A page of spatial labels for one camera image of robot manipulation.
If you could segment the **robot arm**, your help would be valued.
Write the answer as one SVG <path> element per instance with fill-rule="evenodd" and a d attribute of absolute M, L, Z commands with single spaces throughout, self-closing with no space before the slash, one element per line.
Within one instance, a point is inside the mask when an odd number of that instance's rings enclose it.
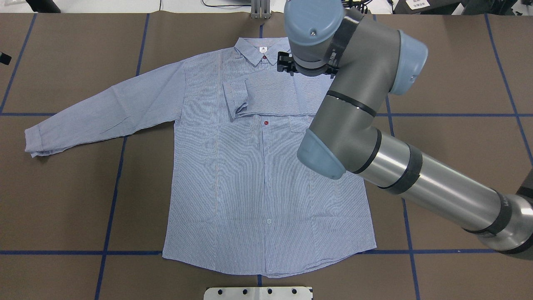
<path fill-rule="evenodd" d="M 327 178 L 346 172 L 461 226 L 500 254 L 532 259 L 532 174 L 504 195 L 372 126 L 389 93 L 415 82 L 428 48 L 345 8 L 339 0 L 288 0 L 285 32 L 292 61 L 278 71 L 333 81 L 297 151 L 301 163 Z"/>

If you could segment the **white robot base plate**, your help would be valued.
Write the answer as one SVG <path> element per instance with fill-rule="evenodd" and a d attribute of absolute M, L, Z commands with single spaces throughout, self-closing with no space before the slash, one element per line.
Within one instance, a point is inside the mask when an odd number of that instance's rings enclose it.
<path fill-rule="evenodd" d="M 312 287 L 224 287 L 208 288 L 204 300 L 313 300 Z"/>

